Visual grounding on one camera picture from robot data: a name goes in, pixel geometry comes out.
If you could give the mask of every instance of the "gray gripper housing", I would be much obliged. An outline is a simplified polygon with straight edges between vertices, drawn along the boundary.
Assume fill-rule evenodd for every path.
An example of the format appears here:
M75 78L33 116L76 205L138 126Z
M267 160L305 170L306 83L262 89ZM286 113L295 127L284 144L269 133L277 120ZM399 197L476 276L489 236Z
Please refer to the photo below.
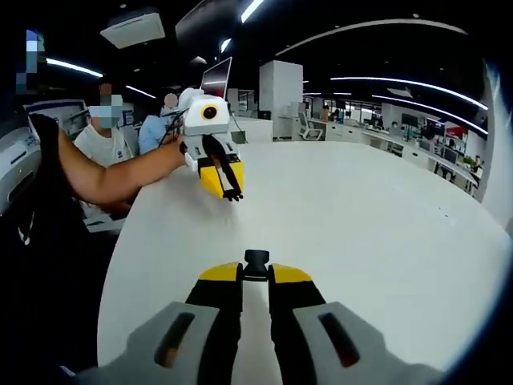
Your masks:
M383 334L339 302L297 308L293 313L308 344L318 384L431 385L442 378L433 367L409 365L391 354ZM356 362L345 367L341 354L354 356Z
M172 302L128 338L127 349L105 367L76 375L78 384L195 385L208 333L219 310ZM406 364L386 350L383 335L338 302L293 311L312 357L317 384L436 384L442 373L423 364ZM188 320L172 368L156 363L163 341L172 338L178 320ZM325 320L329 319L331 327ZM345 367L340 350L357 360Z

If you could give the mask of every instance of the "white desk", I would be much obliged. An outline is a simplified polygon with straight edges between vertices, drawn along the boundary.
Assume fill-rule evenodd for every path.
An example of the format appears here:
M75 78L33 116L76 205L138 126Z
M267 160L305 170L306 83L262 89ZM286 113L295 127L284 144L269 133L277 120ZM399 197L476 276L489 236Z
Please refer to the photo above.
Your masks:
M238 132L239 128L245 133L248 143L272 143L273 142L273 121L263 119L247 118L245 116L236 116L237 127L233 116L230 117L228 124L229 132Z
M444 159L441 156L434 154L433 152L426 151L423 148L417 147L412 143L405 142L404 140L402 140L401 137L392 136L382 132L365 130L363 128L350 127L344 124L336 124L333 122L329 122L329 124L326 127L326 140L349 141L368 145L371 144L372 138L378 139L382 142L391 142L404 147L404 149L409 153L420 153L429 158L433 163L428 166L428 169L430 171L433 171L434 162L437 162L443 165L445 168L448 168L452 170L454 173L460 175L464 180L472 183L474 186L477 185L475 179L472 177L470 172L465 168L459 167L457 164L451 163L449 160Z
M240 202L208 195L186 168L140 191L103 287L100 365L184 301L202 271L244 261L246 249L308 272L327 302L376 326L401 359L442 370L458 359L495 303L513 246L477 201L361 144L246 144L240 154ZM279 383L267 303L266 284L244 283L232 383Z

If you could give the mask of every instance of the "chair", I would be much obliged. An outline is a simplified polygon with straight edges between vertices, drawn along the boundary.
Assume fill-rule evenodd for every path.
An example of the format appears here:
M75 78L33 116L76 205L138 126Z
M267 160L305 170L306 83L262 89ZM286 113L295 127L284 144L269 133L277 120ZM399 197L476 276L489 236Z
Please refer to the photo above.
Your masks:
M301 124L299 129L299 136L303 140L308 141L318 141L321 139L322 134L324 133L321 129L311 128L309 126L309 122L306 120L306 116L303 112L299 114L299 122Z

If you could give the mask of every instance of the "hand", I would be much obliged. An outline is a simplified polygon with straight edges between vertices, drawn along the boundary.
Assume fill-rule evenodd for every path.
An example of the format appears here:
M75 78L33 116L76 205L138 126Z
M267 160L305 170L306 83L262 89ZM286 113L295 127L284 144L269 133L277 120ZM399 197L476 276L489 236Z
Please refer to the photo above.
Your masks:
M170 135L169 139L165 138L164 142L163 142L163 143L165 143L164 146L169 148L169 151L172 153L172 156L176 158L176 161L178 162L179 166L185 165L185 156L180 151L180 145L182 144L183 141L184 141L183 135L178 135L178 136Z

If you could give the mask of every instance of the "black ceiling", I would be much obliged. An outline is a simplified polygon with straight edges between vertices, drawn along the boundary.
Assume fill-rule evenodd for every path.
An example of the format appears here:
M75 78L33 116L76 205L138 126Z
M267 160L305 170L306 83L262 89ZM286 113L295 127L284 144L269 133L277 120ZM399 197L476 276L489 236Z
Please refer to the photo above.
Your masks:
M460 4L437 6L395 6L359 4L337 0L264 0L245 23L238 15L252 0L208 0L224 8L216 25L210 19L203 26L196 21L196 44L179 44L175 25L199 0L186 2L103 2L89 5L87 10L75 2L38 2L25 14L27 27L42 32L46 54L102 73L118 75L126 84L153 95L162 96L169 86L199 84L202 72L214 64L219 44L232 38L222 57L233 56L230 87L258 89L258 68L271 59L299 63L304 66L305 91L350 91L353 98L368 99L372 94L386 92L390 84L362 81L330 81L338 76L385 76L435 84L480 100L483 95L482 57L491 49L488 34L483 33L488 13L483 8ZM166 38L116 49L99 32L112 17L144 6L158 9ZM391 18L414 18L444 22L467 30L470 36L432 26L389 25L370 26L320 38L275 56L287 46L359 22ZM191 65L195 56L207 65ZM48 68L44 82L48 86L78 90L81 84L94 79L71 74L62 68ZM452 96L421 87L409 87L418 103L452 111L471 120L477 107Z

